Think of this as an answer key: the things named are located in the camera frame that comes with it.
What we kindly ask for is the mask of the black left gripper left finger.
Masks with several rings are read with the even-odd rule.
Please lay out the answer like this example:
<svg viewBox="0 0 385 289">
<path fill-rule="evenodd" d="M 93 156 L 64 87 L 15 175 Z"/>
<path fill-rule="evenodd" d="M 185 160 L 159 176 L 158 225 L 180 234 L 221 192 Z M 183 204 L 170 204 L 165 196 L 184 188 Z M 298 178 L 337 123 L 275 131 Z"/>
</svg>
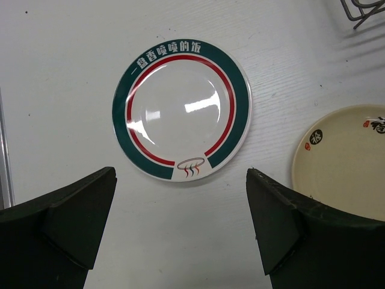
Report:
<svg viewBox="0 0 385 289">
<path fill-rule="evenodd" d="M 104 167 L 1 210 L 1 288 L 83 288 L 117 184 Z"/>
</svg>

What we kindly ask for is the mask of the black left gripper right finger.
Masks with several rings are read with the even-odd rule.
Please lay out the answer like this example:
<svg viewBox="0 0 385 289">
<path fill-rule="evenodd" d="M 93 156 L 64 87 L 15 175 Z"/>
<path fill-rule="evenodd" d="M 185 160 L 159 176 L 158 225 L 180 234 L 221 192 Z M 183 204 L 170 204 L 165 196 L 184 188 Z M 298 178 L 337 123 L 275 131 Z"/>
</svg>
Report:
<svg viewBox="0 0 385 289">
<path fill-rule="evenodd" d="M 383 288 L 384 222 L 324 205 L 248 169 L 246 191 L 273 288 Z"/>
</svg>

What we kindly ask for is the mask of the cream floral plate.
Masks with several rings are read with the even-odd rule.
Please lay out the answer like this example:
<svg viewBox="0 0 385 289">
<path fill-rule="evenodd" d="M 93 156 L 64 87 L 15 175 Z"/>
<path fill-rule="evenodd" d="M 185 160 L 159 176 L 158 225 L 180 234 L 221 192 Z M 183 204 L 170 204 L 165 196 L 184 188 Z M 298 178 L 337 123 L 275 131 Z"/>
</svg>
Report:
<svg viewBox="0 0 385 289">
<path fill-rule="evenodd" d="M 295 191 L 332 208 L 384 220 L 384 106 L 336 110 L 309 128 L 294 154 Z"/>
</svg>

